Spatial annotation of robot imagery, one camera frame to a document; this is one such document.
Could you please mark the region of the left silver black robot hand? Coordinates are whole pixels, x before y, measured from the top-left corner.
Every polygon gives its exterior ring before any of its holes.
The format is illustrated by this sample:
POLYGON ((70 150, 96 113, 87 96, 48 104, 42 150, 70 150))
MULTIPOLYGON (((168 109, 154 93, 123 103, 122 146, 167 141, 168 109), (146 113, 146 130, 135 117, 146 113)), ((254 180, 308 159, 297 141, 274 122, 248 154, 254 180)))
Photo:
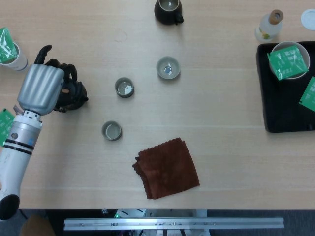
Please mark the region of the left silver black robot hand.
POLYGON ((45 62, 51 49, 52 45, 40 49, 34 63, 28 68, 17 98, 23 110, 41 116, 54 110, 64 83, 77 81, 77 71, 73 64, 61 64, 57 59, 45 62))

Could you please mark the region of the black teapot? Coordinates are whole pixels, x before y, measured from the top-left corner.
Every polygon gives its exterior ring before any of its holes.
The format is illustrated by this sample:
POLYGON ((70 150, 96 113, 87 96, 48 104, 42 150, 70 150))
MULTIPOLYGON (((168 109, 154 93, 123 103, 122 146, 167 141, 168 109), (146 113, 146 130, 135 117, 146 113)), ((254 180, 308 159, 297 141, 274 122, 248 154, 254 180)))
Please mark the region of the black teapot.
POLYGON ((87 101, 86 88, 82 82, 77 81, 77 72, 71 72, 62 86, 54 111, 65 113, 66 111, 76 110, 87 101))

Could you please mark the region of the dark green ceramic teacup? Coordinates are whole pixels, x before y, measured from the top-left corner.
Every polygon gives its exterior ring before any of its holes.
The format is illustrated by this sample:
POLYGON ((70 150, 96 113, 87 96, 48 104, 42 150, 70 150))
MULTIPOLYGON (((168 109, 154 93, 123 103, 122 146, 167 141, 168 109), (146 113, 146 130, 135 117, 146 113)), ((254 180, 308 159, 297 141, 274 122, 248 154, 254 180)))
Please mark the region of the dark green ceramic teacup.
POLYGON ((122 128, 116 121, 110 120, 104 123, 101 132, 107 140, 116 141, 122 135, 122 128))
POLYGON ((134 93, 134 85, 131 79, 127 77, 119 78, 115 82, 115 91, 122 98, 131 97, 134 93))

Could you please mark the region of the white paper cup blue band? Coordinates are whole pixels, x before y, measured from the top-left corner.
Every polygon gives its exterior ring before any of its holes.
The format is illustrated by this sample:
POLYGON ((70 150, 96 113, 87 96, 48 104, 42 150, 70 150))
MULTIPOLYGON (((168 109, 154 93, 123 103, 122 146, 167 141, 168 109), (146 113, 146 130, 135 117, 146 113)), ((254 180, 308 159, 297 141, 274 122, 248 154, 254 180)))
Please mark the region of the white paper cup blue band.
POLYGON ((10 68, 15 71, 22 71, 28 66, 28 59, 21 51, 20 47, 14 42, 15 49, 17 50, 17 58, 11 59, 5 63, 0 63, 1 66, 10 68))

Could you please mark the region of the grey ceramic strainer bowl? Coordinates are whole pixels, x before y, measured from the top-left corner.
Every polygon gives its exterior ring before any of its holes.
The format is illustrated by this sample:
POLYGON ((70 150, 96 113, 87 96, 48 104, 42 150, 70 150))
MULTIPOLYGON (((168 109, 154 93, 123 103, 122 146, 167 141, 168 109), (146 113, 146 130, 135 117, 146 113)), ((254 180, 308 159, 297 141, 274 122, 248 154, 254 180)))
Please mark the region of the grey ceramic strainer bowl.
POLYGON ((156 65, 157 74, 166 80, 172 80, 179 76, 181 72, 181 65, 177 59, 165 56, 162 57, 156 65))

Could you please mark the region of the brown round seat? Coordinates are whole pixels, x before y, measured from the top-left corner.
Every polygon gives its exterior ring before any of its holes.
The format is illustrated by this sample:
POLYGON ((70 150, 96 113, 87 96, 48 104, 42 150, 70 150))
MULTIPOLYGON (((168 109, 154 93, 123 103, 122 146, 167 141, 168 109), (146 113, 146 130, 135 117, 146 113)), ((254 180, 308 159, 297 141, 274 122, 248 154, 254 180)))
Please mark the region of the brown round seat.
POLYGON ((32 215, 22 225, 19 236, 56 236, 56 233, 49 220, 32 215))

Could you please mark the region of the black ceramic pitcher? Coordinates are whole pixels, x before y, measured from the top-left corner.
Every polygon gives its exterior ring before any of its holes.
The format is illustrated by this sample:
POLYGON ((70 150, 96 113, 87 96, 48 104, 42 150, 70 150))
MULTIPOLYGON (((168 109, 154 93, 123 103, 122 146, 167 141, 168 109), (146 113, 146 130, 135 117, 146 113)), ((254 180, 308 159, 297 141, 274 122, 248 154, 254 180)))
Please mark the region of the black ceramic pitcher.
POLYGON ((180 0, 157 0, 154 13, 156 19, 164 25, 178 25, 184 22, 180 0))

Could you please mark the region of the brown folded cloth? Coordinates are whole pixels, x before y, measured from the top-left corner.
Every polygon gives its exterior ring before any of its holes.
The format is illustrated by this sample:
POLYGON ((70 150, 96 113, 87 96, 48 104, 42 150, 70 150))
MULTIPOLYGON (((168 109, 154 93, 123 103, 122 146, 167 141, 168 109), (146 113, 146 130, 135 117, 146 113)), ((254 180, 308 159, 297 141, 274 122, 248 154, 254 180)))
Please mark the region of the brown folded cloth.
POLYGON ((175 138, 142 150, 132 165, 140 176, 147 199, 159 199, 200 185, 185 141, 175 138))

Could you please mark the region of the frosted bottle with wooden cap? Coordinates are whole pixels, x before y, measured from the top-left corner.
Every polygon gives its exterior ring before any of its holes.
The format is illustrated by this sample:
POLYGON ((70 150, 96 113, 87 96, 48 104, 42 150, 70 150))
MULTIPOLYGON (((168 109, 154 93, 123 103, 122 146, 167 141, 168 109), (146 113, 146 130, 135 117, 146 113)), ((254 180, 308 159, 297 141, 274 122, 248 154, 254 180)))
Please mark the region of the frosted bottle with wooden cap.
POLYGON ((255 37, 260 42, 270 42, 278 36, 282 29, 284 14, 275 9, 261 19, 259 26, 255 29, 255 37))

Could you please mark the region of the black plastic tray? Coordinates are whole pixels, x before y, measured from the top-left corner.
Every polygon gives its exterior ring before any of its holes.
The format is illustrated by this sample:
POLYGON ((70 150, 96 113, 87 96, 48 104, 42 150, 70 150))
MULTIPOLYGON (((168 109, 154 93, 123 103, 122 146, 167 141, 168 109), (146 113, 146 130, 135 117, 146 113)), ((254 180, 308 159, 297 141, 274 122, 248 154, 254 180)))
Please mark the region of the black plastic tray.
POLYGON ((271 133, 315 130, 315 112, 299 104, 311 78, 315 77, 315 41, 300 44, 310 55, 309 71, 301 78, 278 81, 269 67, 267 54, 275 43, 260 44, 256 65, 260 81, 265 128, 271 133))

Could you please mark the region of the white round lid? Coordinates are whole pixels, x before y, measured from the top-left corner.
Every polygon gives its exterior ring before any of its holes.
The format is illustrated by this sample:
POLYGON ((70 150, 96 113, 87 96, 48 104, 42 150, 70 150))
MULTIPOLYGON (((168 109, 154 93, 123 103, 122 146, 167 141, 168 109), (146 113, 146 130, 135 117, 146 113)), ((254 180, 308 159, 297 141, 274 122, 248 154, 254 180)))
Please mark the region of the white round lid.
POLYGON ((302 25, 308 29, 315 31, 315 9, 307 9, 301 15, 302 25))

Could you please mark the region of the aluminium rail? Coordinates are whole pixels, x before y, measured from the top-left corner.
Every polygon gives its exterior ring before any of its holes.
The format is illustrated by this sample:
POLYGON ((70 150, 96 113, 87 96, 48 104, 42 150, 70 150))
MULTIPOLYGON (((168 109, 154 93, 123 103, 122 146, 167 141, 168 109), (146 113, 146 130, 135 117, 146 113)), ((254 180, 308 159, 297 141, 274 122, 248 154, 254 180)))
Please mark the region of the aluminium rail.
POLYGON ((65 231, 282 229, 284 219, 273 218, 104 218, 66 219, 65 231))

